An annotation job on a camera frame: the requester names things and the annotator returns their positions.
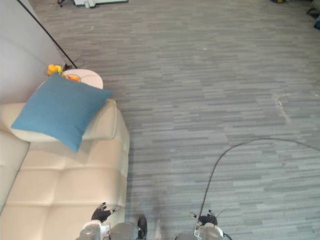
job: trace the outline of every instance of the blue pillow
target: blue pillow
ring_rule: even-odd
[[[91,119],[112,93],[55,73],[29,98],[11,127],[52,136],[77,152]]]

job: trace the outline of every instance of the chair leg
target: chair leg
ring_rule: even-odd
[[[59,4],[60,8],[62,8],[62,3],[64,2],[65,0],[58,0],[56,3]]]
[[[314,7],[310,8],[307,12],[306,12],[306,15],[308,15],[312,10],[315,10]]]

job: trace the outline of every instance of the sofa armrest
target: sofa armrest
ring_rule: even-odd
[[[34,143],[56,142],[56,138],[35,131],[18,130],[11,125],[19,116],[25,103],[9,103],[0,105],[0,128],[17,138]],[[113,139],[116,132],[117,105],[113,99],[108,99],[88,125],[82,139]]]

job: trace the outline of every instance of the sofa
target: sofa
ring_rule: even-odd
[[[129,134],[108,99],[87,127],[78,152],[48,135],[12,129],[24,103],[0,105],[0,239],[75,240],[96,207],[123,222]]]

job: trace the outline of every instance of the floor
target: floor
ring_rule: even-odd
[[[310,1],[30,3],[70,57],[114,91],[131,137],[126,219],[145,214],[148,239],[193,231],[189,212],[200,211],[230,146],[276,137],[320,147]],[[219,226],[234,240],[319,240],[319,203],[320,153],[266,140],[222,159],[204,212],[225,209]]]

